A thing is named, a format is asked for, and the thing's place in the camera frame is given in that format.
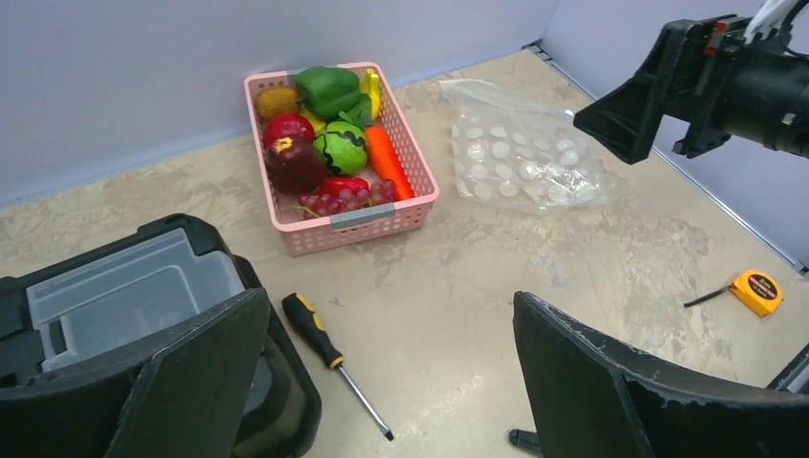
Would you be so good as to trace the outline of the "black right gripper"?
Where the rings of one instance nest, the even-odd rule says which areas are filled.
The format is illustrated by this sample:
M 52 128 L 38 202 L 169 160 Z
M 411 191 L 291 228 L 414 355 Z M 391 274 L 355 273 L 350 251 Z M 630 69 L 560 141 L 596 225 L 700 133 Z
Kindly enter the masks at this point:
M 743 38 L 737 15 L 666 24 L 625 83 L 573 117 L 573 126 L 627 164 L 646 159 L 667 114 L 689 124 L 674 153 L 695 158 L 737 136 L 808 155 L 808 57 L 792 26 Z

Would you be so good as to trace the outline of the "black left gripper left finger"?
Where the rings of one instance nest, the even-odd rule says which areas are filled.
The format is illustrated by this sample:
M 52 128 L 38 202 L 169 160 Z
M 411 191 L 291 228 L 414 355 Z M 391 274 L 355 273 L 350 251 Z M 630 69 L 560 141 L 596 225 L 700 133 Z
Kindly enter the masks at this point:
M 1 392 L 5 457 L 227 457 L 270 318 L 261 288 Z

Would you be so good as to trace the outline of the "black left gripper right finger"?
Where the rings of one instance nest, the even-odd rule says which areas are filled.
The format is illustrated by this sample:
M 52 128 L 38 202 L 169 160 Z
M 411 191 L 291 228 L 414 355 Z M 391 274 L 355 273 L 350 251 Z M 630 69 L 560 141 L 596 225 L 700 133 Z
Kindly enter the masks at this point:
M 804 457 L 808 396 L 672 364 L 529 292 L 513 331 L 542 457 Z

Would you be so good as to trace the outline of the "clear dotted zip top bag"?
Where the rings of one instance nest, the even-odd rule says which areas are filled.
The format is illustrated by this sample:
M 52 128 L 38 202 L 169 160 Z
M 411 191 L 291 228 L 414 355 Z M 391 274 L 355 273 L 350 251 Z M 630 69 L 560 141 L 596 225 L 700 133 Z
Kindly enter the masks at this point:
M 602 163 L 572 113 L 480 79 L 440 84 L 451 126 L 456 190 L 478 203 L 529 214 L 608 199 Z

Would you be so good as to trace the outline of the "dark red mangosteen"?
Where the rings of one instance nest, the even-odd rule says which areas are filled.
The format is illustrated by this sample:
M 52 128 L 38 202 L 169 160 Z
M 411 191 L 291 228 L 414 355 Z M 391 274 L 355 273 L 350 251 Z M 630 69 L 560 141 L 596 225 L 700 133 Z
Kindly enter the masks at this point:
M 263 160 L 274 189 L 288 196 L 312 193 L 327 177 L 319 152 L 299 135 L 273 140 L 264 149 Z

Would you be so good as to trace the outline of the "pink perforated plastic basket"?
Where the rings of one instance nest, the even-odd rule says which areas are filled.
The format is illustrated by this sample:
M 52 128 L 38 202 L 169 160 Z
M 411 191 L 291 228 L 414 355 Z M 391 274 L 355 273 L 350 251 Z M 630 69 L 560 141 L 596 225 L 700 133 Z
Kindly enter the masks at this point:
M 439 187 L 372 62 L 243 81 L 273 226 L 289 255 L 415 230 Z

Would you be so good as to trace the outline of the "green striped watermelon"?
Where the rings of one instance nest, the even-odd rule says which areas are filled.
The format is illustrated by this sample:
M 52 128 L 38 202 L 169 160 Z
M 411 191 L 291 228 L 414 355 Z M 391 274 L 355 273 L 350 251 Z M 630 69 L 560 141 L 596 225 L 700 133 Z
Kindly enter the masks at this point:
M 354 176 L 367 164 L 365 135 L 348 122 L 325 124 L 316 135 L 313 146 L 330 176 Z

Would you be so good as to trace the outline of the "red apple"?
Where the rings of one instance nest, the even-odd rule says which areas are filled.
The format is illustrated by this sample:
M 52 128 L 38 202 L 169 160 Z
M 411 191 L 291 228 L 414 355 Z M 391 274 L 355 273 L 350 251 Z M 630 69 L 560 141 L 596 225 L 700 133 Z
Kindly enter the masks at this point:
M 262 134 L 262 146 L 267 148 L 274 140 L 290 135 L 297 135 L 312 142 L 316 132 L 310 121 L 300 114 L 278 114 L 266 123 Z

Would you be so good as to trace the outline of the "green bell pepper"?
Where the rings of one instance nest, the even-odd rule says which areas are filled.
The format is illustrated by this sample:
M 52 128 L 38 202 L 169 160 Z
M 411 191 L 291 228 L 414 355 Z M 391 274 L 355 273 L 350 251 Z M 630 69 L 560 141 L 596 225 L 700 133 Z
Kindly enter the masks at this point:
M 360 78 L 338 67 L 312 67 L 295 76 L 301 102 L 315 117 L 332 120 L 348 112 L 361 99 Z

